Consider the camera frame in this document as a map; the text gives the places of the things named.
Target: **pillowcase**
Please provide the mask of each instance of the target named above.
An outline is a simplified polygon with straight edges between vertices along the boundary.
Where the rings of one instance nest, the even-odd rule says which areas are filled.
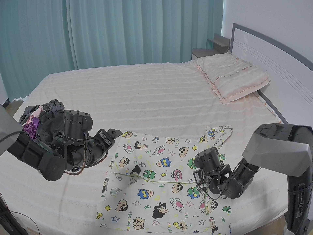
[[[195,60],[223,104],[240,99],[270,83],[269,76],[231,52]]]

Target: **pile of clothes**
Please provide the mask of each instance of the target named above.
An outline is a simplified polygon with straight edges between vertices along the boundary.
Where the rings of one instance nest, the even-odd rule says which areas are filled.
[[[63,135],[63,113],[64,105],[54,99],[47,104],[26,107],[19,123],[34,141],[50,145],[53,136]]]

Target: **white label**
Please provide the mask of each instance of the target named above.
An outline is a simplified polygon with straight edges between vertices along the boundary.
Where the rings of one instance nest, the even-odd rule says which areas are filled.
[[[100,136],[104,139],[104,141],[108,144],[111,145],[110,140],[104,135],[104,133],[102,131],[100,131]]]
[[[196,181],[197,181],[197,184],[200,182],[200,177],[199,177],[199,173],[195,173],[195,178],[196,178]]]

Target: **curtain fold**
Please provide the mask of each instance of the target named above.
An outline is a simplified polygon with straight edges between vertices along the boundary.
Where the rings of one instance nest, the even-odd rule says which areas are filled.
[[[0,72],[12,99],[51,73],[185,62],[222,17],[223,0],[0,0]]]

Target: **fabric with cartoon print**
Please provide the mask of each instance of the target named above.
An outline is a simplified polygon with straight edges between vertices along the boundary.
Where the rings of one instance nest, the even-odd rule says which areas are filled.
[[[217,147],[227,162],[224,141],[230,126],[207,128],[199,139],[123,133],[109,178],[104,178],[96,225],[152,233],[229,234],[231,200],[214,201],[194,182],[195,155]]]

